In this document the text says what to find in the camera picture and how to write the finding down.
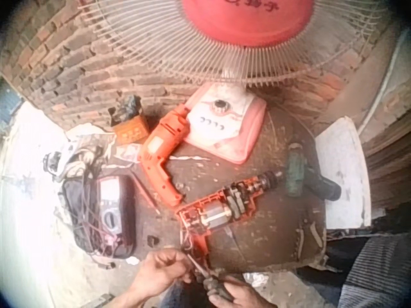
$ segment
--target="concrete floor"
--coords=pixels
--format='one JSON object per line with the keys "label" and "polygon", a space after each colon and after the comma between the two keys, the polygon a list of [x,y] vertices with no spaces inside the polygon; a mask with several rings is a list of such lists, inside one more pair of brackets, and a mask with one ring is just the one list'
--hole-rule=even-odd
{"label": "concrete floor", "polygon": [[[43,172],[42,158],[64,141],[57,125],[25,103],[1,150],[1,290],[14,307],[81,307],[104,293],[121,294],[138,270],[126,261],[98,268],[53,215],[56,186]],[[280,308],[332,307],[292,273],[268,277],[258,291]]]}

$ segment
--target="person's hand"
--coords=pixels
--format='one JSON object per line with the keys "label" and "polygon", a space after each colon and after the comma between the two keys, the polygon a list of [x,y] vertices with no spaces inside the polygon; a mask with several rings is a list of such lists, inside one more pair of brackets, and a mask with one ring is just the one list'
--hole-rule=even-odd
{"label": "person's hand", "polygon": [[224,286],[234,297],[234,302],[230,303],[218,295],[211,295],[210,302],[217,308],[277,308],[261,297],[252,286],[233,277],[227,277]]}
{"label": "person's hand", "polygon": [[191,269],[191,261],[176,249],[149,252],[128,291],[109,307],[142,307],[149,298],[167,290],[176,279],[190,283]]}

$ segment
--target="brick wall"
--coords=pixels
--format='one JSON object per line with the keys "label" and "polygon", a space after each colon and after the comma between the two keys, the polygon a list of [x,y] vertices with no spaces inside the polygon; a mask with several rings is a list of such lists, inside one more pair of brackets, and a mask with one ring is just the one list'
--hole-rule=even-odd
{"label": "brick wall", "polygon": [[[62,128],[86,122],[108,127],[107,108],[127,94],[141,96],[150,113],[185,101],[198,88],[124,61],[96,37],[77,5],[76,0],[27,0],[1,50],[4,77]],[[298,80],[257,91],[310,125],[369,54],[372,45],[362,46]]]}

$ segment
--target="wooden table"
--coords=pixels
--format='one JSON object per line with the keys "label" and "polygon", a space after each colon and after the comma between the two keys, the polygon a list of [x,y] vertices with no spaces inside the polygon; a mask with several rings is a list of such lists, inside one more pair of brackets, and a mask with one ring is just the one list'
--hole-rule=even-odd
{"label": "wooden table", "polygon": [[[248,161],[234,165],[212,154],[183,143],[173,153],[176,157],[199,156],[204,160],[170,160],[167,172],[179,191],[186,195],[187,203],[214,193],[224,185],[242,180],[268,170],[283,171],[287,159],[287,147],[292,141],[304,146],[308,162],[318,170],[315,144],[309,132],[292,116],[281,109],[269,107],[259,139]],[[141,166],[135,165],[139,175],[162,211],[158,216],[139,196],[137,201],[137,248],[135,256],[144,259],[148,250],[147,236],[160,239],[157,248],[179,246],[180,225],[148,183]],[[255,216],[231,225],[240,247],[224,230],[217,230],[209,237],[209,260],[213,268],[225,268],[228,272],[286,270],[307,265],[322,258],[326,242],[324,202],[306,189],[301,198],[285,194],[284,183],[256,199]]]}

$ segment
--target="gray cloth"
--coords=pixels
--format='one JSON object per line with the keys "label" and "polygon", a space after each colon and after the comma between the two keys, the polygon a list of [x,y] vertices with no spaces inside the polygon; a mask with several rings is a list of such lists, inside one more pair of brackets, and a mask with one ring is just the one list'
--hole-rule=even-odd
{"label": "gray cloth", "polygon": [[368,240],[342,288],[338,308],[408,307],[411,234]]}

